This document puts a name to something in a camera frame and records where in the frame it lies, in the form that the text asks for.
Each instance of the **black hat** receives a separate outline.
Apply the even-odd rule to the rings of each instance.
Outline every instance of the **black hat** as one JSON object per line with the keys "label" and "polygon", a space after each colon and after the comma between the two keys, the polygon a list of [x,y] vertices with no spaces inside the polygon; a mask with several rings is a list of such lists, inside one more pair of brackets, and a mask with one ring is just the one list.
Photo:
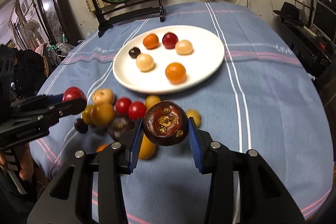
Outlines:
{"label": "black hat", "polygon": [[284,20],[289,20],[293,23],[303,25],[303,21],[300,20],[300,11],[293,4],[285,2],[282,5],[281,11],[274,10],[273,12],[281,16]]}

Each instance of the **white plate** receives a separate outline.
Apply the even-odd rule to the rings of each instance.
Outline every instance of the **white plate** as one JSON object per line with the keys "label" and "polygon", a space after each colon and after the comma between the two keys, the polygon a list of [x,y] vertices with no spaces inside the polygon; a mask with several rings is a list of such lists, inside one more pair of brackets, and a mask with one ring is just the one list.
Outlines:
{"label": "white plate", "polygon": [[[181,56],[175,49],[166,49],[162,45],[162,37],[167,32],[175,33],[179,40],[189,40],[193,44],[193,53]],[[150,33],[155,33],[160,41],[159,47],[154,50],[147,50],[142,44]],[[137,68],[135,59],[128,55],[133,47],[138,47],[142,53],[153,57],[154,70],[141,72]],[[130,40],[115,56],[113,74],[121,85],[130,90],[147,94],[169,94],[203,82],[220,67],[223,59],[224,45],[215,34],[199,27],[174,25],[145,32]],[[166,67],[173,62],[181,63],[186,69],[186,81],[182,84],[173,85],[166,78]]]}

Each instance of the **plate rim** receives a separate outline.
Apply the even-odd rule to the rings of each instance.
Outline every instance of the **plate rim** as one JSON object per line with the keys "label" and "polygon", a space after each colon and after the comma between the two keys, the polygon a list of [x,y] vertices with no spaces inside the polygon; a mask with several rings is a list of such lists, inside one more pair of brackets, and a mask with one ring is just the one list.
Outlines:
{"label": "plate rim", "polygon": [[215,70],[209,74],[209,75],[206,75],[205,77],[201,77],[199,78],[199,80],[193,82],[192,84],[189,84],[189,85],[185,85],[181,88],[176,88],[174,90],[160,90],[160,91],[155,91],[155,92],[152,92],[152,91],[146,91],[146,90],[143,90],[143,89],[139,89],[139,88],[134,88],[132,85],[128,85],[127,83],[123,82],[119,77],[117,77],[116,73],[115,73],[115,62],[114,60],[117,58],[117,56],[120,54],[120,51],[128,44],[130,43],[132,40],[135,40],[137,37],[141,36],[141,35],[144,35],[146,33],[150,34],[150,33],[153,33],[154,31],[156,30],[159,30],[159,29],[164,29],[164,28],[168,28],[168,27],[193,27],[193,28],[197,28],[197,29],[202,29],[202,30],[205,30],[205,31],[208,31],[208,32],[211,32],[209,31],[208,29],[205,29],[205,28],[201,28],[201,27],[197,27],[197,26],[193,26],[193,25],[168,25],[168,26],[162,26],[162,27],[159,27],[159,28],[155,28],[155,29],[152,29],[152,30],[149,30],[149,31],[146,31],[146,32],[143,32],[139,35],[137,35],[136,37],[132,38],[131,40],[127,41],[127,43],[125,45],[123,45],[117,52],[117,54],[115,55],[114,59],[113,59],[113,64],[112,64],[112,72],[113,72],[113,75],[115,77],[115,79],[118,81],[118,83],[120,85],[122,85],[123,87],[127,88],[128,90],[132,90],[132,91],[135,91],[135,92],[138,92],[138,93],[143,93],[143,94],[153,94],[153,95],[164,95],[164,94],[174,94],[174,93],[178,93],[178,92],[181,92],[181,91],[184,91],[184,90],[187,90],[187,89],[190,89],[196,85],[198,85],[199,83],[202,83],[204,82],[206,79],[208,79],[209,77],[211,77],[218,69],[219,67],[223,64],[223,61],[224,61],[224,58],[225,58],[225,47],[224,47],[224,44],[221,40],[220,37],[218,37],[215,33],[211,32],[213,35],[215,35],[216,37],[218,37],[218,39],[221,41],[221,48],[223,49],[223,57],[221,59],[221,62],[219,63],[218,66],[216,66]]}

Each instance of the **red ball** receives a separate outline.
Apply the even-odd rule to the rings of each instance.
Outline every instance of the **red ball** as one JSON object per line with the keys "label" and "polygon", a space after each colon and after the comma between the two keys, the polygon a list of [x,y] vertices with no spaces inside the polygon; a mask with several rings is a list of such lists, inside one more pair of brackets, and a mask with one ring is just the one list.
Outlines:
{"label": "red ball", "polygon": [[128,117],[136,120],[145,117],[147,107],[142,102],[133,102],[128,108]]}
{"label": "red ball", "polygon": [[64,92],[62,102],[67,102],[77,98],[83,98],[84,100],[86,100],[84,92],[82,92],[79,88],[72,86]]}
{"label": "red ball", "polygon": [[121,114],[125,115],[128,112],[128,108],[131,105],[132,101],[129,98],[123,97],[116,101],[115,110]]}
{"label": "red ball", "polygon": [[175,48],[176,43],[179,41],[177,35],[172,32],[167,32],[162,38],[162,44],[167,49]]}

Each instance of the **human hand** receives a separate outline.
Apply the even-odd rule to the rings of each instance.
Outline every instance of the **human hand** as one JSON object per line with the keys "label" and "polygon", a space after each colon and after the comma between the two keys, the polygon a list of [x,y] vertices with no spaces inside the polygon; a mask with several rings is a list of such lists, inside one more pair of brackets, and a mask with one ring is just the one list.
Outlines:
{"label": "human hand", "polygon": [[[5,170],[6,166],[6,158],[0,153],[0,166],[3,170]],[[34,164],[33,158],[30,153],[29,143],[24,144],[24,151],[22,154],[22,158],[20,160],[20,177],[22,180],[30,180],[33,177],[34,173]]]}

